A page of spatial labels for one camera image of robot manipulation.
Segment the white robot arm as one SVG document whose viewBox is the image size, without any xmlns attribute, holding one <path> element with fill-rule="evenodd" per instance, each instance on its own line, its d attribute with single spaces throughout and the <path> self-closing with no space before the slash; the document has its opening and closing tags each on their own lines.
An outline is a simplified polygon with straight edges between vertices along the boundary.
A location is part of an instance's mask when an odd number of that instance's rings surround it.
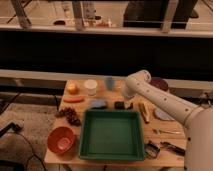
<svg viewBox="0 0 213 171">
<path fill-rule="evenodd" d="M 185 171 L 213 171 L 213 108 L 203 108 L 150 84 L 151 75 L 141 70 L 124 79 L 121 94 L 145 97 L 178 121 L 186 130 Z"/>
</svg>

